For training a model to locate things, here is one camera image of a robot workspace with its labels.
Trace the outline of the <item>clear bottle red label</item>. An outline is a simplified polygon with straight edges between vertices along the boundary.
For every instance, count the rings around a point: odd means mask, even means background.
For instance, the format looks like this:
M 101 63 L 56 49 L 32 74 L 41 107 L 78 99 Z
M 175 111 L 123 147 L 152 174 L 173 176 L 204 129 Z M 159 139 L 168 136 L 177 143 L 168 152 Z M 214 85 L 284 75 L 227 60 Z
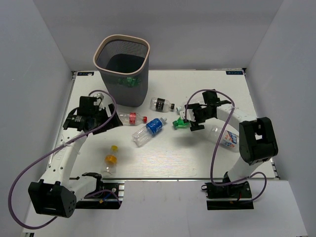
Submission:
M 118 117 L 123 125 L 137 126 L 147 123 L 147 117 L 135 112 L 123 113 L 119 112 Z

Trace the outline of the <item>green bottle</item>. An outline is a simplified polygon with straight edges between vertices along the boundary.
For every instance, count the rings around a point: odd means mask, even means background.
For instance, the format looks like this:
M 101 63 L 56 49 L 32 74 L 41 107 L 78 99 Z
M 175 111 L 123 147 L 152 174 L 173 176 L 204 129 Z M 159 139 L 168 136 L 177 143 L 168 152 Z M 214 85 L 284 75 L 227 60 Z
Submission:
M 191 126 L 190 122 L 184 122 L 180 117 L 172 122 L 174 129 L 180 129 L 180 128 L 188 128 Z
M 141 80 L 136 77 L 127 77 L 127 78 L 119 78 L 118 84 L 120 86 L 133 88 L 138 86 L 141 83 Z

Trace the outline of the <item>clear bottle blue label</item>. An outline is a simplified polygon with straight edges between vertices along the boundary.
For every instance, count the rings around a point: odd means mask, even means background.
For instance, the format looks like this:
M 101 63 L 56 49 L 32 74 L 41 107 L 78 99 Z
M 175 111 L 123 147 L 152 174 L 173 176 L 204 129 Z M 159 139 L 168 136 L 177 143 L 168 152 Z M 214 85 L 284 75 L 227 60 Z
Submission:
M 160 132 L 163 126 L 166 124 L 167 118 L 155 118 L 141 129 L 132 134 L 132 140 L 138 147 L 145 145 L 150 141 L 158 132 Z

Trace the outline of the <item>clear bottle orange label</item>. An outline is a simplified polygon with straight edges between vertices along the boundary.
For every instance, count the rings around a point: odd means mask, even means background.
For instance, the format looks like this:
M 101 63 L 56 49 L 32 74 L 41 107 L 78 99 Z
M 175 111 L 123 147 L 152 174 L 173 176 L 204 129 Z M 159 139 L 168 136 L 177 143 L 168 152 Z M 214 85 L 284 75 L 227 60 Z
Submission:
M 117 152 L 118 147 L 115 145 L 111 146 L 110 153 L 105 156 L 104 162 L 101 169 L 101 175 L 103 177 L 113 176 L 116 172 L 117 166 Z

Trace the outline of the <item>clear bottle black label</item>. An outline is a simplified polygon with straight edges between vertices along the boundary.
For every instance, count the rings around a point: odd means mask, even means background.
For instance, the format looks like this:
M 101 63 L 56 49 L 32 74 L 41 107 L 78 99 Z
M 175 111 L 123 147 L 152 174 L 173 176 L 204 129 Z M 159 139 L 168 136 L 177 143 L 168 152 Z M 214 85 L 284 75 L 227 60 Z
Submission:
M 150 101 L 150 108 L 153 111 L 166 113 L 169 111 L 173 111 L 175 108 L 175 104 L 170 103 L 168 100 L 163 98 L 152 97 Z

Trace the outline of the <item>white bottle blue orange label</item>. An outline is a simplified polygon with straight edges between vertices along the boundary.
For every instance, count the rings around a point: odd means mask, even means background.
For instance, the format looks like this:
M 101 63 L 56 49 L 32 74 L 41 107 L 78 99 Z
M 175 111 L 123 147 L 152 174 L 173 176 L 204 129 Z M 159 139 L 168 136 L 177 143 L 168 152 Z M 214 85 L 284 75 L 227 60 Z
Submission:
M 213 125 L 207 137 L 208 140 L 216 144 L 221 131 L 222 131 L 222 128 L 216 125 Z M 220 138 L 219 145 L 230 151 L 237 153 L 239 152 L 239 136 L 231 131 L 225 130 L 223 132 L 222 137 Z

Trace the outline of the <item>clear bottle white cap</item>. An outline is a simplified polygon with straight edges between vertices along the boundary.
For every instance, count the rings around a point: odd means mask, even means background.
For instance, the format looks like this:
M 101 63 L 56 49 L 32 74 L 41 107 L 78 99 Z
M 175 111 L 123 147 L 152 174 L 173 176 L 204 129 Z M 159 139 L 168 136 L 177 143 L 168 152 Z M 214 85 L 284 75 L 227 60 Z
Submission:
M 202 96 L 199 96 L 197 98 L 192 98 L 189 102 L 189 104 L 196 104 L 196 103 L 199 103 L 199 104 L 204 104 L 204 99 Z M 180 105 L 178 105 L 176 107 L 176 112 L 178 114 L 180 114 L 181 111 L 185 110 L 185 105 L 187 104 L 187 101 L 181 103 Z

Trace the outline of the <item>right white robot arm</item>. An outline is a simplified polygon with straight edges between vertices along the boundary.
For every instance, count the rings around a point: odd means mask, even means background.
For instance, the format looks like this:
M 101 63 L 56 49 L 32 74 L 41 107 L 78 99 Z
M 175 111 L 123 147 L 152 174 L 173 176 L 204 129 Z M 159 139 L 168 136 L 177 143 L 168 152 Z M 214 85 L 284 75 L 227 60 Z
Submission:
M 234 197 L 241 191 L 240 183 L 246 182 L 258 172 L 256 168 L 278 154 L 277 140 L 272 121 L 268 117 L 256 118 L 247 115 L 237 108 L 231 97 L 215 89 L 201 89 L 204 104 L 192 104 L 192 96 L 185 105 L 185 122 L 190 122 L 191 131 L 204 129 L 203 123 L 207 119 L 219 119 L 224 121 L 223 128 L 216 140 L 213 151 L 210 175 L 213 175 L 215 158 L 218 147 L 227 125 L 238 131 L 239 135 L 239 158 L 234 166 L 227 171 L 227 182 L 216 183 L 210 179 L 212 185 L 223 186 L 223 192 Z

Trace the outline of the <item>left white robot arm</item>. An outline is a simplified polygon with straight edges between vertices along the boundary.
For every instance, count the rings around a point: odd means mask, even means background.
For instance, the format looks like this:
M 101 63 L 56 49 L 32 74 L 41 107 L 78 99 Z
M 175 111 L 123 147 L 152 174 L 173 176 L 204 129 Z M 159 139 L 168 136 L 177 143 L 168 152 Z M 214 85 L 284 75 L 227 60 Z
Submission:
M 104 192 L 101 174 L 86 172 L 71 178 L 79 151 L 89 134 L 98 134 L 122 126 L 114 104 L 109 104 L 109 116 L 102 101 L 104 95 L 82 96 L 79 106 L 69 112 L 63 124 L 59 141 L 61 149 L 55 151 L 51 162 L 38 182 L 29 185 L 28 193 L 37 214 L 72 216 L 77 202 L 88 195 L 99 197 Z

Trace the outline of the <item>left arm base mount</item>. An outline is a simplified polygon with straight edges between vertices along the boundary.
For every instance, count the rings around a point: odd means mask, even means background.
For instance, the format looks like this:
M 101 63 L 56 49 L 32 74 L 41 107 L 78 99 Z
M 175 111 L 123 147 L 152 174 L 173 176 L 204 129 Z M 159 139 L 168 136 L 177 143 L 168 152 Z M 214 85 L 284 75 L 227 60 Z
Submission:
M 124 181 L 115 182 L 110 180 L 105 182 L 96 191 L 106 190 L 94 196 L 85 198 L 77 202 L 76 209 L 91 210 L 118 210 L 120 208 L 119 201 L 122 203 L 124 195 Z

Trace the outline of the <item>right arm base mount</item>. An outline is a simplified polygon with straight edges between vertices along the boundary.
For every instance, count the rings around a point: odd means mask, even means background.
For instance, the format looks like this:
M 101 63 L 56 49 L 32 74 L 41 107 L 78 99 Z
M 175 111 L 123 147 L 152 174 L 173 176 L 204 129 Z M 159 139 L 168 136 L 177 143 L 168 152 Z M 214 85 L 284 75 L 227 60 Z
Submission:
M 207 210 L 252 210 L 254 209 L 249 183 L 215 186 L 204 183 L 201 190 L 206 193 Z

